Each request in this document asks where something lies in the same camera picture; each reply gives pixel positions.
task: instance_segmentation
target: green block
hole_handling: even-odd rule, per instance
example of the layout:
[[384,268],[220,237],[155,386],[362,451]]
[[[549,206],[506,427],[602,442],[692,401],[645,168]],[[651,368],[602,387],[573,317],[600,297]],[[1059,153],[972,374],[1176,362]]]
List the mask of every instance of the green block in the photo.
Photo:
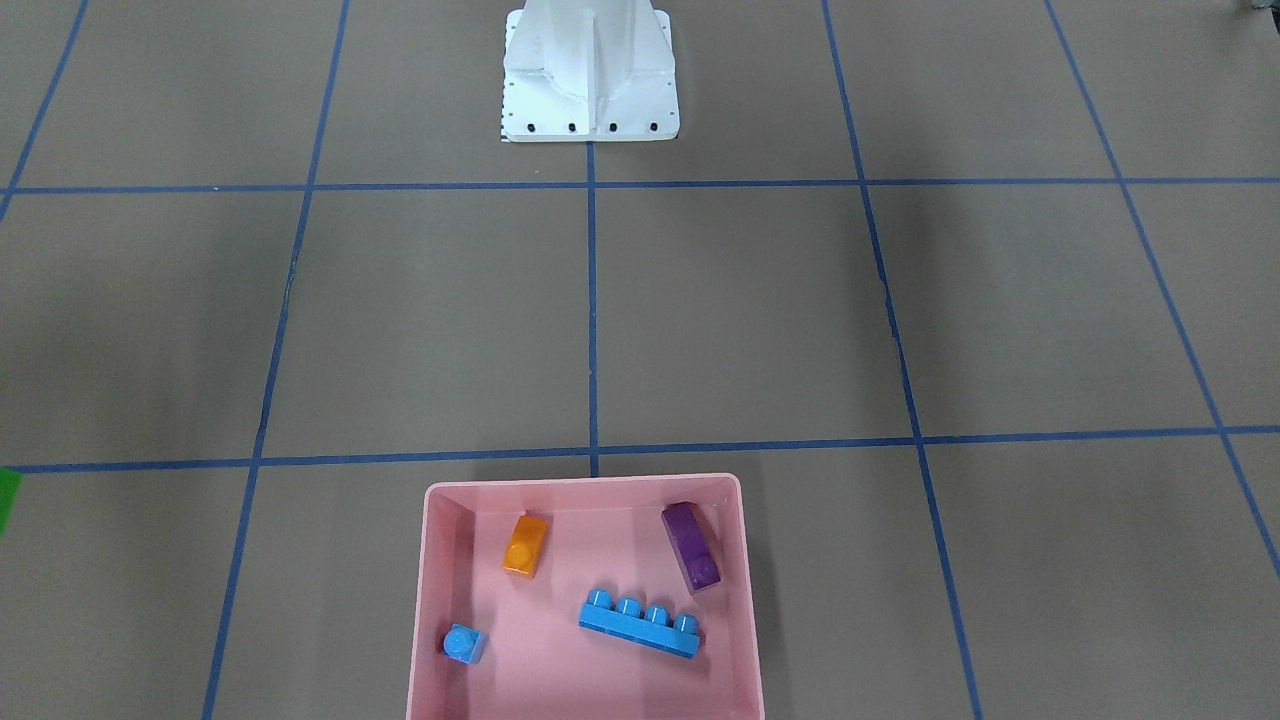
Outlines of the green block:
[[9,510],[13,509],[13,501],[18,497],[18,486],[22,484],[22,475],[0,468],[0,536],[4,534],[4,527],[9,521]]

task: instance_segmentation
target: blue block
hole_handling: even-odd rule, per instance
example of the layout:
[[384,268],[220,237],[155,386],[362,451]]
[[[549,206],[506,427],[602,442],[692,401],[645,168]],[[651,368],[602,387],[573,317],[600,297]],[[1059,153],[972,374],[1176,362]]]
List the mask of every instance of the blue block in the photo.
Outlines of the blue block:
[[666,607],[650,605],[643,614],[640,601],[623,597],[613,607],[613,597],[599,588],[586,594],[586,602],[577,615],[577,624],[625,641],[669,652],[686,660],[698,655],[703,639],[698,637],[698,619],[692,615],[676,616],[675,626],[668,625]]
[[489,635],[454,623],[444,635],[444,655],[458,662],[475,665],[480,662],[480,656],[484,655],[484,646],[488,642]]

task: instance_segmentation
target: orange stud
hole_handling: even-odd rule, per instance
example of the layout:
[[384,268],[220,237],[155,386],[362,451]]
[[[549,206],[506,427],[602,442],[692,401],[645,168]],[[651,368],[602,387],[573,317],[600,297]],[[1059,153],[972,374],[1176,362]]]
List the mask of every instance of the orange stud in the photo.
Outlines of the orange stud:
[[543,553],[543,539],[547,537],[547,520],[521,515],[516,529],[511,532],[507,555],[502,559],[502,569],[508,573],[532,578],[538,570],[538,559]]

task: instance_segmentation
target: pink box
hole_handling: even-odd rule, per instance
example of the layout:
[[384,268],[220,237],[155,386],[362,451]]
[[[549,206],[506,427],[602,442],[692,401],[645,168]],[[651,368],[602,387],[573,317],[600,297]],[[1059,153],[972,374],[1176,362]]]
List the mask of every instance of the pink box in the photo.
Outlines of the pink box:
[[[721,582],[696,597],[662,510],[698,505]],[[550,529],[532,578],[502,570],[516,519]],[[737,478],[654,475],[439,483],[426,493],[408,720],[759,720],[755,614]],[[577,626],[595,587],[690,612],[703,646],[684,660]],[[476,665],[440,653],[453,623],[489,633]]]

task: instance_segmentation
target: white plastic part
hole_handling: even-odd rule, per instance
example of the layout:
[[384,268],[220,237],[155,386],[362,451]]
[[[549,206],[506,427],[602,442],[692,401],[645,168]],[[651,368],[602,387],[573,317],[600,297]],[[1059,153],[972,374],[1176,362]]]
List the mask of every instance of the white plastic part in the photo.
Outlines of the white plastic part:
[[502,140],[672,140],[671,19],[649,0],[527,0],[507,15]]

